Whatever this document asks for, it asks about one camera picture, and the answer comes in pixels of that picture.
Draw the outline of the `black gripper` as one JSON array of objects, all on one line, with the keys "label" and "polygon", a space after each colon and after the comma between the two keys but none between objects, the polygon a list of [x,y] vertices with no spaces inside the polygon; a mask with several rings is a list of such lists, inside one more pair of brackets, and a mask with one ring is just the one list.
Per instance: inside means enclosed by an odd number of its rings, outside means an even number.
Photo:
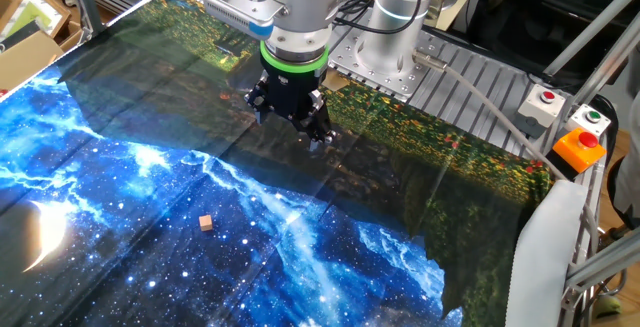
[{"label": "black gripper", "polygon": [[310,138],[309,149],[315,151],[320,144],[331,143],[332,130],[326,99],[319,86],[326,77],[327,66],[305,71],[291,72],[262,61],[266,82],[260,80],[244,97],[253,109],[258,124],[263,124],[271,113],[299,120],[303,131]]}]

